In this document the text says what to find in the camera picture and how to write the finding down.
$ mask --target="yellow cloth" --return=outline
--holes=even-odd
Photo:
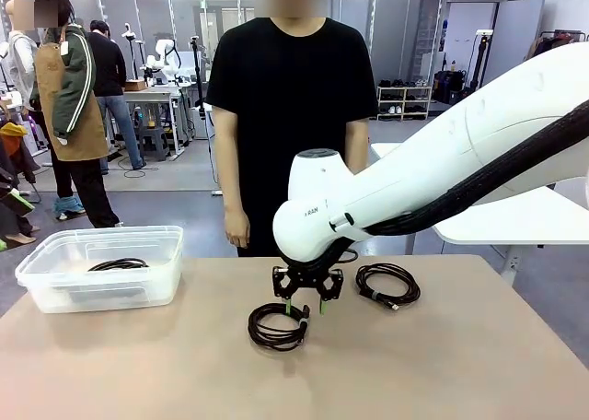
[[[27,129],[22,125],[16,125],[9,122],[4,127],[0,128],[0,134],[3,136],[22,137],[27,134]]]

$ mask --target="beige tabletop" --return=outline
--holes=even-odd
[[[185,262],[166,307],[43,315],[24,296],[0,319],[6,420],[589,418],[589,372],[481,258],[362,258],[292,353],[261,351],[249,313],[274,301],[273,259]],[[353,289],[393,262],[422,288],[391,312]],[[375,279],[390,291],[392,278]]]

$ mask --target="brown vest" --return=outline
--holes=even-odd
[[[47,130],[55,154],[59,160],[72,162],[103,158],[109,153],[102,116],[94,93],[90,93],[78,124],[63,146],[53,135],[52,114],[55,95],[62,89],[65,65],[58,44],[42,45],[35,58],[35,71],[39,85],[40,105],[47,123]]]

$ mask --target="neck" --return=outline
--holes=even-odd
[[[324,17],[271,17],[272,22],[291,36],[309,36],[325,24]]]

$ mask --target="black hair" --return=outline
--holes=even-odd
[[[33,0],[57,5],[57,27],[63,27],[75,18],[70,0]]]
[[[107,32],[110,31],[109,25],[106,22],[98,21],[97,19],[94,19],[90,23],[90,31],[94,31],[94,30],[99,30],[102,33],[104,33],[105,35],[107,34]]]

